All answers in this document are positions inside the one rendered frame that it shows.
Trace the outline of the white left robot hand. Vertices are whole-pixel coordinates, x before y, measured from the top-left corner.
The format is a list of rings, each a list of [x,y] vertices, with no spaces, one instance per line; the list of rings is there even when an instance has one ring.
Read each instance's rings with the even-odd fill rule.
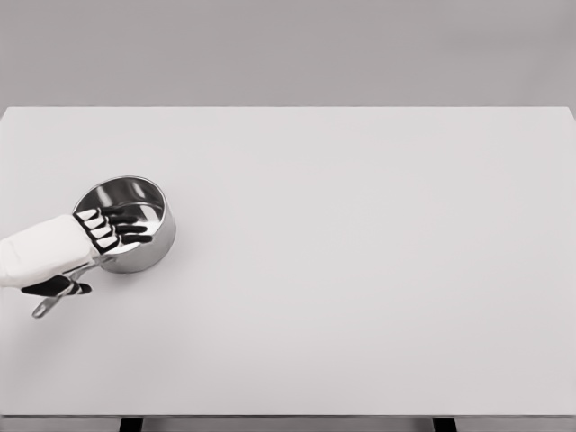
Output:
[[[99,266],[118,247],[151,241],[121,206],[60,215],[0,240],[0,287],[41,297],[89,294],[77,272]]]

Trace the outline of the steel saucepan with long handle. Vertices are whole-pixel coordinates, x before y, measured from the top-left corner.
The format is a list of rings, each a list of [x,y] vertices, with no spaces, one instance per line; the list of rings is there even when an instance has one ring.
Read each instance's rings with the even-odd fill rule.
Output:
[[[85,255],[59,263],[21,290],[43,298],[33,310],[45,317],[63,299],[85,296],[94,287],[86,276],[95,270],[131,275],[149,270],[176,239],[176,220],[166,194],[137,175],[118,176],[93,186],[71,212],[77,240],[87,242]]]

